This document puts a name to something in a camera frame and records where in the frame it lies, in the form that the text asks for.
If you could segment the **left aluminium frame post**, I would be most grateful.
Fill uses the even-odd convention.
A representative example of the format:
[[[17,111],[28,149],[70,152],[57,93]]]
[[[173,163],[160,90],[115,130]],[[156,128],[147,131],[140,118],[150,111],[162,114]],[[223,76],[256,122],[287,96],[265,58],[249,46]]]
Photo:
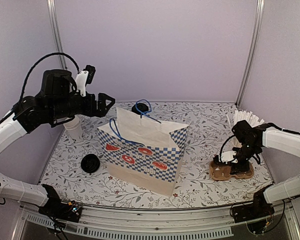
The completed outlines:
[[[54,0],[47,0],[47,10],[50,21],[50,26],[52,30],[52,36],[55,44],[55,49],[57,52],[63,52],[62,40],[60,35],[60,29],[58,24],[56,4]]]

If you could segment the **aluminium frame post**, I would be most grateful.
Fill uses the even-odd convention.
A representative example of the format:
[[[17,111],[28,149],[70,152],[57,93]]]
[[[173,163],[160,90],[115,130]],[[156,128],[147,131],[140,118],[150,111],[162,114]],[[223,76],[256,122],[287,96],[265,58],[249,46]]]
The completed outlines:
[[[60,35],[60,29],[58,24],[56,4],[54,0],[47,0],[47,10],[50,21],[50,26],[52,30],[52,36],[55,44],[55,49],[57,52],[63,52],[62,40]]]
[[[261,27],[262,27],[264,8],[265,8],[265,0],[257,0],[249,51],[248,51],[247,60],[243,71],[241,84],[239,87],[239,92],[235,102],[238,108],[242,105],[244,95],[248,86],[248,81],[252,70],[253,61],[254,61],[257,45],[258,45]]]

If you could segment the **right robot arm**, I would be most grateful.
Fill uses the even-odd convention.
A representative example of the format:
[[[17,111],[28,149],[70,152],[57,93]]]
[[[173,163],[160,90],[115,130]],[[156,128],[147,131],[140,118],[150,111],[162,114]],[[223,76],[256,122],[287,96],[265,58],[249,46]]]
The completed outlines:
[[[237,122],[231,129],[241,143],[234,159],[237,167],[245,166],[249,159],[262,152],[262,148],[279,150],[300,158],[300,133],[283,129],[274,123],[252,127],[246,120]],[[274,202],[300,196],[300,175],[265,187],[253,195],[248,213],[259,218]]]

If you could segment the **stack of white paper cups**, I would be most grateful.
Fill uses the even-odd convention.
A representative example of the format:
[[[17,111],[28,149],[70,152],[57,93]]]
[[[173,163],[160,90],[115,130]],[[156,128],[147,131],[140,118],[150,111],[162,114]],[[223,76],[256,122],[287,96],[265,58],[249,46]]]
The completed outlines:
[[[70,137],[75,141],[80,141],[83,137],[83,129],[81,126],[81,120],[78,116],[75,116],[74,119],[68,120],[63,124],[65,130],[68,132]]]

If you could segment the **brown cardboard cup carrier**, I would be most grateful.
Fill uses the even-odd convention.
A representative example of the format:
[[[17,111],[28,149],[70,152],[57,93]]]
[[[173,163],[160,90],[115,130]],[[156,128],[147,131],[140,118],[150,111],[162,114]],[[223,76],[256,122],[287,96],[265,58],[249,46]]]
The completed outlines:
[[[254,176],[254,168],[249,163],[249,170],[242,173],[231,173],[232,167],[228,164],[215,164],[213,161],[209,163],[209,175],[214,181],[228,181],[235,179],[250,179]]]

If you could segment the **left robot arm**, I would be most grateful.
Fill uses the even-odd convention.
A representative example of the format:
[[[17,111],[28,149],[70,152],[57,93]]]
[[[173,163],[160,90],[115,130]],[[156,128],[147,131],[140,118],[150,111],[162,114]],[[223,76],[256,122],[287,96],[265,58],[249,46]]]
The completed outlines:
[[[76,115],[102,118],[115,104],[115,99],[105,93],[87,93],[96,69],[87,65],[78,70],[76,77],[64,69],[46,70],[38,94],[25,96],[30,74],[43,60],[55,56],[50,53],[41,57],[28,71],[17,103],[0,120],[0,154],[16,140],[30,134],[39,126],[52,128],[73,121]],[[53,217],[64,213],[56,190],[50,185],[31,185],[11,179],[0,173],[0,198],[16,200],[45,208]]]

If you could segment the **checkered paper takeout bag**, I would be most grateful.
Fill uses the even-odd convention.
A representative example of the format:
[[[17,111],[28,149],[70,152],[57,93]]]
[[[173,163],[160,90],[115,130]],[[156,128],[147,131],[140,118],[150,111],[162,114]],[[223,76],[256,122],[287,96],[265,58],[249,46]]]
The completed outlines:
[[[116,117],[97,133],[109,173],[149,191],[171,196],[185,153],[188,124],[159,120],[147,113],[116,108]]]

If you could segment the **floral patterned table mat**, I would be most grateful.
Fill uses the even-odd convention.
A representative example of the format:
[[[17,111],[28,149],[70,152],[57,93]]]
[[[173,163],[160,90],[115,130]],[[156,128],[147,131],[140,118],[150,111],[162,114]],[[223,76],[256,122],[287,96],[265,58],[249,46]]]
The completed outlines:
[[[103,157],[97,128],[116,116],[115,107],[103,118],[81,117],[81,141],[73,141],[66,132],[62,134],[41,183],[53,186],[63,200],[136,209],[202,208],[247,202],[256,191],[272,183],[264,162],[253,163],[254,175],[250,179],[215,181],[210,177],[213,157],[220,150],[232,148],[227,141],[231,133],[227,117],[236,110],[234,104],[159,102],[151,106],[155,118],[189,125],[183,164],[170,197],[113,177],[104,160],[95,173],[81,169],[85,155]]]

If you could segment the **aluminium table edge rail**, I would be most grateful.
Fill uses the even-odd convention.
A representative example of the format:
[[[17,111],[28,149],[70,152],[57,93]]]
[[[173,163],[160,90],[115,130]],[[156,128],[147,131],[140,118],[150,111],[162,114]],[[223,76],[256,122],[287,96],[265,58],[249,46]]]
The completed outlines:
[[[64,220],[44,215],[34,206],[23,206],[23,219],[58,231],[85,235],[91,238],[114,238],[131,235],[154,235],[163,238],[184,235],[185,238],[223,238],[231,227],[244,226],[253,236],[277,234],[287,231],[291,239],[300,239],[300,226],[290,202],[278,203],[273,214],[244,221],[235,220],[229,206],[188,209],[136,209],[84,205],[74,220]]]

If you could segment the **black plastic cup lid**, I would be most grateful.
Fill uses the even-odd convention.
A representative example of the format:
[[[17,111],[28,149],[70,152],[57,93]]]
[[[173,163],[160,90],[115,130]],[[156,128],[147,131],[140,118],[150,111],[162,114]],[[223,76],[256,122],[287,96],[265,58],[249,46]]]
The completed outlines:
[[[132,108],[131,111],[137,115],[146,114],[149,111],[149,107],[142,103],[136,103]]]

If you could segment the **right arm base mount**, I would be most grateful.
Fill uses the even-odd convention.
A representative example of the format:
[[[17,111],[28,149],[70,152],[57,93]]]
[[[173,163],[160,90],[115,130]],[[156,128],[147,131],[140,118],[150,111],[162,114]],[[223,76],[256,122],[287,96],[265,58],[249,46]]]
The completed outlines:
[[[235,223],[241,223],[271,216],[275,213],[275,210],[272,204],[267,203],[263,198],[257,197],[250,204],[231,207],[229,213]]]

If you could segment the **stack of black cup lids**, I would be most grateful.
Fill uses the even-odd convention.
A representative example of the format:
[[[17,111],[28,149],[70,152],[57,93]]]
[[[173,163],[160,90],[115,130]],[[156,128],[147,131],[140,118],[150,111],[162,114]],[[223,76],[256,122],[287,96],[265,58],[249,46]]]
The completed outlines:
[[[100,164],[99,158],[95,154],[90,153],[83,157],[80,167],[84,172],[92,174],[99,169]]]

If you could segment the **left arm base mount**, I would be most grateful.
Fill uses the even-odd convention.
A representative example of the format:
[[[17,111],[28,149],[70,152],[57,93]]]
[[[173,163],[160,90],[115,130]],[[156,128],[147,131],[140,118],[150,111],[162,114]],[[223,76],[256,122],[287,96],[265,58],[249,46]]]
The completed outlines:
[[[74,200],[67,203],[49,199],[44,206],[39,206],[38,212],[53,219],[78,223],[82,215],[82,205]]]

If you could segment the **bundle of white wrapped straws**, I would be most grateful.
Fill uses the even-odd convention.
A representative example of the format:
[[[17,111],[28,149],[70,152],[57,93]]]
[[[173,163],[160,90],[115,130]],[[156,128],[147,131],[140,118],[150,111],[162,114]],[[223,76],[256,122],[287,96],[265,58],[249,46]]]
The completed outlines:
[[[247,121],[251,127],[257,127],[265,122],[263,119],[253,114],[252,111],[246,110],[235,110],[234,113],[227,113],[226,118],[230,129],[232,129],[237,122],[243,120]]]

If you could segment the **right aluminium frame post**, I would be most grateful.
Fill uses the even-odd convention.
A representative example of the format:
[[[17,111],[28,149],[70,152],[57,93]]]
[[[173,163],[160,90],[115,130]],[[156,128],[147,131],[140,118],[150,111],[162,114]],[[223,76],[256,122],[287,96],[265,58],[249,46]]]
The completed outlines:
[[[244,95],[248,86],[248,81],[252,70],[253,61],[254,61],[257,45],[258,45],[261,27],[262,27],[264,8],[265,8],[265,0],[257,0],[249,51],[248,51],[247,60],[243,71],[241,84],[239,87],[239,92],[235,102],[238,108],[242,105]]]

